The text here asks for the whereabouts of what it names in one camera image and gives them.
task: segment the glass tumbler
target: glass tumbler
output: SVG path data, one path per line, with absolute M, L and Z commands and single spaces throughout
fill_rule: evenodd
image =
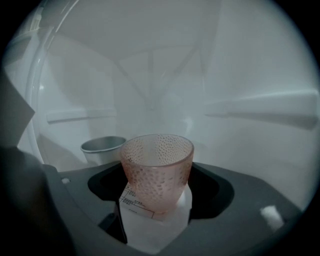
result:
M 123 144 L 120 159 L 133 191 L 151 211 L 173 209 L 188 182 L 194 145 L 184 137 L 150 134 Z

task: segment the gray plastic base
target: gray plastic base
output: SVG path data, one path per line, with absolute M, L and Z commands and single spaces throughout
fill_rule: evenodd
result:
M 62 173 L 49 165 L 45 169 L 54 203 L 79 255 L 146 255 L 98 227 L 113 212 L 115 203 L 94 195 L 88 188 L 88 180 L 117 163 Z M 301 215 L 294 204 L 261 179 L 198 165 L 228 180 L 234 189 L 234 199 L 219 216 L 192 220 L 180 236 L 157 254 L 159 256 L 253 255 L 276 242 Z M 62 178 L 70 179 L 70 183 L 64 185 Z M 260 214 L 260 209 L 269 205 L 275 205 L 286 222 L 275 234 Z

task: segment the white container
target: white container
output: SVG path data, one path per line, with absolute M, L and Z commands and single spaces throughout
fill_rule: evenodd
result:
M 126 138 L 118 136 L 95 138 L 83 143 L 81 150 L 88 163 L 94 166 L 100 166 L 119 161 L 120 147 L 126 141 Z

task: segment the pink glass cup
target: pink glass cup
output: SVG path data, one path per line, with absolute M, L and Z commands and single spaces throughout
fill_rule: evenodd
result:
M 150 134 L 133 138 L 120 150 L 133 191 L 151 211 L 173 209 L 187 184 L 194 145 L 184 137 Z

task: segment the white paper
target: white paper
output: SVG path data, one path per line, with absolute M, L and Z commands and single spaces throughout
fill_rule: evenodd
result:
M 188 226 L 192 194 L 186 185 L 176 208 L 158 214 L 140 202 L 128 183 L 119 204 L 127 245 L 145 253 L 157 254 Z

